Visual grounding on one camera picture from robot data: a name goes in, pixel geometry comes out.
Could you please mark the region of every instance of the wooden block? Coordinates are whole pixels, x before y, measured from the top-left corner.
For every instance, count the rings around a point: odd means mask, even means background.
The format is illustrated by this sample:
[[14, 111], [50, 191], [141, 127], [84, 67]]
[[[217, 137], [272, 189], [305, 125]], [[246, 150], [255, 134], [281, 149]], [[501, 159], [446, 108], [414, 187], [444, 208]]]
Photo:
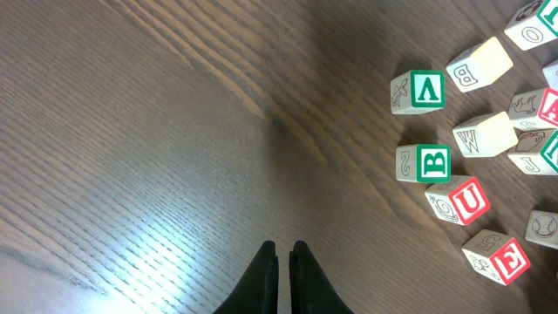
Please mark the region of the wooden block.
[[436, 216], [447, 222], [468, 225], [490, 209], [479, 180], [453, 175], [448, 183], [434, 184], [425, 191]]
[[438, 183], [448, 182], [452, 176], [452, 156], [448, 145], [398, 147], [395, 164], [398, 181]]
[[446, 107], [444, 73], [411, 70], [391, 81], [391, 113], [422, 114]]
[[519, 9], [504, 32], [522, 50], [558, 38], [558, 0], [536, 0]]
[[515, 95], [508, 114], [521, 131], [558, 128], [558, 92], [543, 88]]
[[517, 144], [506, 113], [489, 113], [456, 126], [453, 136], [466, 158], [494, 157]]
[[523, 133], [507, 157], [524, 174], [558, 175], [558, 130]]
[[558, 249], [558, 214], [531, 211], [525, 239], [549, 248]]
[[486, 229], [461, 249], [479, 274], [503, 285], [509, 285], [531, 266], [517, 240]]
[[491, 85], [512, 66], [498, 38], [490, 38], [461, 53], [446, 70], [461, 92], [469, 92]]
[[558, 91], [558, 60], [542, 69], [544, 77], [547, 78], [548, 86]]

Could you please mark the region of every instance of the toy block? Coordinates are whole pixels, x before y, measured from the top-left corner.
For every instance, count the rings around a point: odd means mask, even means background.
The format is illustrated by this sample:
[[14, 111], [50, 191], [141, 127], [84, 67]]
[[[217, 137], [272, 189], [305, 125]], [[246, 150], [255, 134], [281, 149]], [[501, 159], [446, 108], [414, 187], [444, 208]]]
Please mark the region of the toy block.
[[507, 113], [489, 113], [456, 126], [453, 136], [466, 158], [494, 157], [517, 144]]
[[396, 150], [398, 181], [438, 183], [452, 176], [452, 156], [448, 145], [419, 144]]
[[498, 38], [490, 38], [461, 53], [446, 70], [461, 92], [469, 92], [491, 85], [512, 66]]
[[547, 79], [548, 86], [558, 91], [558, 60], [542, 68], [542, 73]]
[[558, 214], [531, 211], [525, 239], [549, 248], [558, 249]]
[[524, 174], [558, 175], [558, 130], [523, 133], [507, 157]]
[[536, 0], [519, 9], [504, 32], [522, 50], [558, 38], [558, 0]]
[[411, 70], [391, 81], [391, 113], [422, 114], [446, 107], [444, 73]]
[[521, 131], [558, 128], [558, 92], [543, 88], [515, 95], [508, 114]]
[[461, 250], [479, 274], [503, 285], [509, 285], [531, 266], [517, 240], [486, 229]]
[[434, 184], [425, 191], [436, 216], [447, 222], [468, 225], [490, 209], [479, 180], [453, 175], [448, 183]]

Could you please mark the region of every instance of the letter block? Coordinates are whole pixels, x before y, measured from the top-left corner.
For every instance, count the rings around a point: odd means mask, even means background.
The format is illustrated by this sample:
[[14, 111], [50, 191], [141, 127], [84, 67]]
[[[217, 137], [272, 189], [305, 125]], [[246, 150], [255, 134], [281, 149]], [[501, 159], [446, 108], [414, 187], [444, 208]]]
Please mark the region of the letter block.
[[558, 175], [558, 130], [523, 133], [507, 157], [524, 174]]
[[558, 0], [536, 0], [519, 9], [504, 32], [522, 50], [558, 38]]
[[486, 229], [461, 250], [479, 274], [503, 285], [509, 285], [531, 266], [517, 240]]
[[508, 113], [521, 131], [558, 128], [558, 92], [544, 88], [515, 95]]
[[489, 113], [456, 126], [453, 136], [463, 157], [494, 157], [517, 144], [507, 113]]
[[393, 114], [422, 114], [445, 107], [442, 71], [411, 70], [391, 81]]
[[419, 144], [396, 150], [398, 181], [438, 183], [452, 176], [452, 156], [448, 145]]
[[545, 66], [542, 69], [542, 73], [544, 74], [544, 77], [547, 78], [548, 86], [555, 91], [558, 91], [558, 60]]
[[439, 219], [464, 226], [490, 209], [485, 191], [472, 176], [453, 175], [448, 183], [429, 187], [425, 195]]
[[531, 211], [525, 239], [549, 248], [558, 249], [558, 214]]
[[469, 92], [491, 85], [512, 66], [498, 38], [490, 38], [461, 53], [446, 70], [461, 92]]

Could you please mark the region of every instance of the green letter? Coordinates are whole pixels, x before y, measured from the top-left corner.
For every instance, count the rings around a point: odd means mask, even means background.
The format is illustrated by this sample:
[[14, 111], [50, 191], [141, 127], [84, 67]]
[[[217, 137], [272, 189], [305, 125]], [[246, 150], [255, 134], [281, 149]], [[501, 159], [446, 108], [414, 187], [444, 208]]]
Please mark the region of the green letter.
[[[436, 161], [440, 160], [441, 165], [437, 165]], [[442, 153], [436, 153], [432, 156], [432, 154], [427, 154], [424, 160], [425, 165], [425, 174], [429, 171], [441, 171], [443, 174], [446, 174], [446, 158]]]
[[439, 100], [439, 98], [436, 97], [436, 93], [434, 92], [434, 86], [432, 86], [432, 81], [430, 80], [430, 78], [426, 78], [425, 84], [422, 86], [422, 92], [420, 92], [420, 97], [418, 97], [418, 100], [425, 100], [426, 88], [428, 88], [428, 94], [430, 95], [430, 100]]
[[550, 12], [550, 14], [548, 14], [547, 16], [545, 16], [544, 18], [551, 24], [554, 25], [555, 24], [555, 17], [556, 14], [558, 14], [558, 7], [555, 7], [552, 12]]

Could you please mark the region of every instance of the white block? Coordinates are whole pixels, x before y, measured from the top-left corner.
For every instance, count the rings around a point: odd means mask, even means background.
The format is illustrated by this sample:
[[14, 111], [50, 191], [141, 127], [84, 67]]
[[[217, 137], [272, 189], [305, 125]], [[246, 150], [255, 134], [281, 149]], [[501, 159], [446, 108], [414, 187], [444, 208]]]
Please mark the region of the white block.
[[461, 250], [479, 274], [503, 285], [509, 285], [531, 266], [517, 240], [486, 229]]
[[398, 181], [448, 182], [452, 176], [452, 156], [448, 145], [410, 145], [395, 153], [395, 177]]
[[479, 180], [472, 176], [453, 175], [448, 183], [429, 187], [425, 196], [439, 219], [460, 225], [468, 225], [490, 209]]
[[542, 69], [544, 77], [547, 78], [548, 86], [558, 91], [558, 60]]
[[524, 51], [555, 40], [558, 19], [552, 19], [552, 11], [557, 4], [557, 0], [533, 1], [515, 13], [504, 32]]
[[521, 131], [558, 128], [558, 92], [543, 88], [515, 95], [508, 114]]
[[411, 70], [391, 81], [391, 113], [422, 114], [446, 107], [442, 71]]
[[466, 158], [494, 157], [517, 144], [507, 113], [489, 113], [472, 118], [453, 129], [461, 153]]
[[558, 130], [523, 133], [507, 157], [524, 174], [558, 175]]
[[490, 38], [461, 53], [446, 70], [461, 92], [469, 92], [491, 85], [512, 66], [498, 38]]
[[558, 214], [531, 211], [525, 239], [549, 248], [558, 249]]

